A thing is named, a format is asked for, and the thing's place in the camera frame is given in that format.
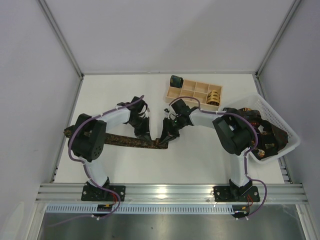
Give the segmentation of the dark key-patterned tie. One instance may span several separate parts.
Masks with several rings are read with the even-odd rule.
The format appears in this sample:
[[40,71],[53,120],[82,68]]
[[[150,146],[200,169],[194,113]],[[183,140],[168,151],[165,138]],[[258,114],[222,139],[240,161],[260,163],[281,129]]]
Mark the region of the dark key-patterned tie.
[[111,133],[105,133],[104,138],[105,145],[113,145],[120,147],[141,148],[141,149],[157,149],[166,150],[169,147],[169,143],[160,144],[160,139],[156,138],[152,141],[147,141],[135,137],[116,135]]

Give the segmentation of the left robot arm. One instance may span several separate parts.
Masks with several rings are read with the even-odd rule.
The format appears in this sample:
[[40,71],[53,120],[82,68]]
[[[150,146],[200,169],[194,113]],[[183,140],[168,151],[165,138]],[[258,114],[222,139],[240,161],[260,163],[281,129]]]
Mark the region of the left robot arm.
[[148,104],[143,98],[143,95],[135,96],[131,102],[118,103],[113,109],[95,116],[84,113],[78,116],[67,143],[67,152],[72,161],[82,164],[90,185],[114,193],[108,186],[109,177],[98,162],[108,130],[129,124],[134,128],[136,138],[152,142]]

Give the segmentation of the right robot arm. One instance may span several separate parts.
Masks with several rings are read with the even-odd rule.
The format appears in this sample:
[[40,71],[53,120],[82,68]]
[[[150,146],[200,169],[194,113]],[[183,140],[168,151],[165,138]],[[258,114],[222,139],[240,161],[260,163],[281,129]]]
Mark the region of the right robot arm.
[[253,186],[248,176],[247,156],[258,143],[254,127],[235,109],[228,111],[206,111],[201,105],[190,108],[178,97],[169,106],[168,116],[163,120],[160,143],[168,143],[180,136],[179,130],[186,126],[202,126],[214,129],[223,149],[231,155],[230,191],[244,195]]

